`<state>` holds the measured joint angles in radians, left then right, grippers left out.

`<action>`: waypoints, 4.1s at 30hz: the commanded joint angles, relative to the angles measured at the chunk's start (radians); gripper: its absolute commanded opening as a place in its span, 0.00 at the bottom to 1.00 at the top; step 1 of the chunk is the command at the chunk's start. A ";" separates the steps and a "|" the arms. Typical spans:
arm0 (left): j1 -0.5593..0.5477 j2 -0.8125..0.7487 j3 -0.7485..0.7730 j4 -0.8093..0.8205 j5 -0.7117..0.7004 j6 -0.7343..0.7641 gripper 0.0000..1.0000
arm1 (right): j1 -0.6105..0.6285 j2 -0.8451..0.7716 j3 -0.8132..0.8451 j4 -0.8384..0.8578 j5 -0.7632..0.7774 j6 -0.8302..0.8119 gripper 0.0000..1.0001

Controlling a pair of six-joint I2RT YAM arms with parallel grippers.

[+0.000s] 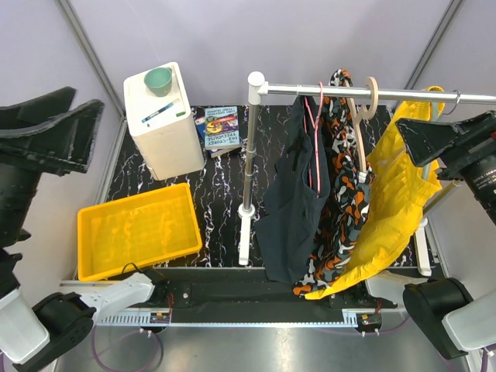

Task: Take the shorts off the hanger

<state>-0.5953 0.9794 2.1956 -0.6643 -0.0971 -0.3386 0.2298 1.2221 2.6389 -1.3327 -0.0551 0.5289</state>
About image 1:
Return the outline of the wooden hanger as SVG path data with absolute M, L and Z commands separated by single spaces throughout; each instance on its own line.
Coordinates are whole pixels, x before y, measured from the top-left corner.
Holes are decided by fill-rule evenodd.
M 366 86 L 370 89 L 370 93 L 371 93 L 371 101 L 369 106 L 362 105 L 360 109 L 357 110 L 354 99 L 353 98 L 347 99 L 347 105 L 350 110 L 351 118 L 353 121 L 353 130 L 355 132 L 355 137 L 356 137 L 356 144 L 357 144 L 356 152 L 358 156 L 361 174 L 367 173 L 367 161 L 366 161 L 365 151 L 363 148 L 363 139 L 360 131 L 360 123 L 363 120 L 370 120 L 375 116 L 379 102 L 378 86 L 376 79 L 374 77 L 366 77 Z

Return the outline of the yellow shorts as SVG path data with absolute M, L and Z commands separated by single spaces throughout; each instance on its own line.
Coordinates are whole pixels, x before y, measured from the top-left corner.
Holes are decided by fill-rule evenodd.
M 441 189 L 436 176 L 437 161 L 430 164 L 426 176 L 413 165 L 395 125 L 399 119 L 432 121 L 431 103 L 402 102 L 368 156 L 376 175 L 371 185 L 368 220 L 336 285 L 336 293 L 391 266 L 418 229 L 426 202 Z

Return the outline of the orange camouflage shorts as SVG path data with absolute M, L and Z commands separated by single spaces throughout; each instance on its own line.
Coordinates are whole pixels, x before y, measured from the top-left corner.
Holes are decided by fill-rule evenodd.
M 368 220 L 374 179 L 365 157 L 361 118 L 354 100 L 323 96 L 319 105 L 330 193 L 321 210 L 316 247 L 307 260 L 307 272 L 293 285 L 293 293 L 306 300 L 319 300 L 339 291 L 336 285 Z

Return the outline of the pink wire hanger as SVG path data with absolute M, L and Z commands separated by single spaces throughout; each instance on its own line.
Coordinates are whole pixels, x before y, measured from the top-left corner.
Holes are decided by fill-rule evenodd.
M 314 129 L 313 134 L 314 134 L 314 153 L 315 153 L 315 179 L 316 179 L 315 191 L 316 191 L 316 197 L 317 198 L 320 196 L 320 192 L 321 192 L 321 176 L 320 176 L 320 163 L 319 163 L 319 141 L 318 141 L 320 116 L 322 114 L 322 106 L 324 103 L 323 83 L 321 81 L 319 82 L 319 87 L 320 87 L 319 108 L 318 108 L 316 115 L 312 114 L 312 110 L 311 110 L 310 105 L 308 103 L 308 99 L 305 98 L 305 106 L 306 106 L 307 111 L 308 111 L 310 122 L 312 124 L 313 129 Z

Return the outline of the dark navy shorts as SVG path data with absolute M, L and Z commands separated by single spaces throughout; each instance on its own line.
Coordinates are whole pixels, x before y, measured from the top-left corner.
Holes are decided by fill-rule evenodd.
M 275 164 L 276 176 L 263 197 L 265 216 L 254 223 L 267 276 L 293 285 L 308 269 L 322 208 L 330 193 L 326 153 L 319 129 L 321 192 L 316 197 L 314 129 L 305 98 L 316 115 L 318 105 L 298 96 L 291 108 L 285 150 Z

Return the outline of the mint green hanger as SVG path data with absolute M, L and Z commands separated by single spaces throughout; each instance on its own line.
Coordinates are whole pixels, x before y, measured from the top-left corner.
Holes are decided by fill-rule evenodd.
M 431 120 L 433 122 L 439 122 L 443 115 L 443 109 L 445 104 L 442 102 L 432 102 L 431 103 Z

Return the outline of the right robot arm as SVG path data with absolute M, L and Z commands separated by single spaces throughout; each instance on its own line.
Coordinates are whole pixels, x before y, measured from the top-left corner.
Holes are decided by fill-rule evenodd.
M 440 159 L 438 178 L 465 181 L 484 211 L 495 218 L 495 112 L 461 122 L 399 119 L 395 123 L 415 166 Z M 482 350 L 482 370 L 495 349 L 495 293 L 473 299 L 455 278 L 406 284 L 407 313 L 446 359 Z

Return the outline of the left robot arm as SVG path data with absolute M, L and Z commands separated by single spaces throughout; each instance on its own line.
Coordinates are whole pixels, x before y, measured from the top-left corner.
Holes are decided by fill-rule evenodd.
M 94 293 L 53 293 L 29 306 L 14 268 L 20 253 L 7 247 L 28 239 L 23 228 L 42 174 L 85 174 L 91 163 L 104 104 L 77 108 L 75 88 L 63 87 L 1 108 L 1 351 L 17 371 L 40 371 L 76 347 L 94 324 L 146 302 L 167 299 L 164 284 L 141 270 Z

